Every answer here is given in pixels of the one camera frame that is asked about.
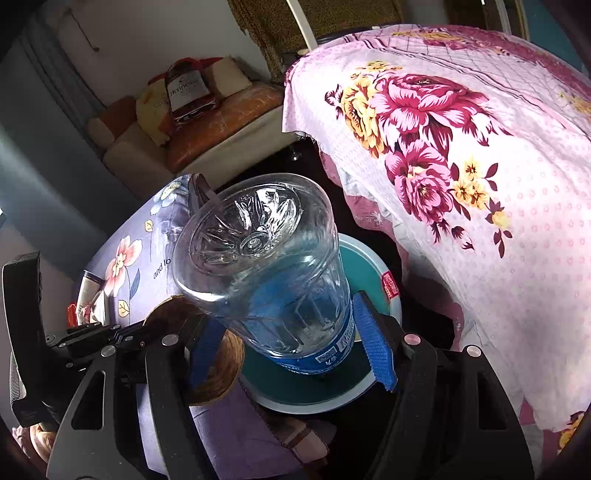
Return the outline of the left hand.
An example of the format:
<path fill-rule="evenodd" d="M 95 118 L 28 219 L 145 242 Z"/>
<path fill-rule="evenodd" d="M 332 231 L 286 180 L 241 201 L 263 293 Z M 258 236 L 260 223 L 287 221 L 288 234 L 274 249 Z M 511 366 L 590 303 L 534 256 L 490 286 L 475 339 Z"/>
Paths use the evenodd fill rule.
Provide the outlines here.
<path fill-rule="evenodd" d="M 53 449 L 56 433 L 45 431 L 41 424 L 12 429 L 12 436 L 25 455 L 41 467 L 46 467 Z"/>

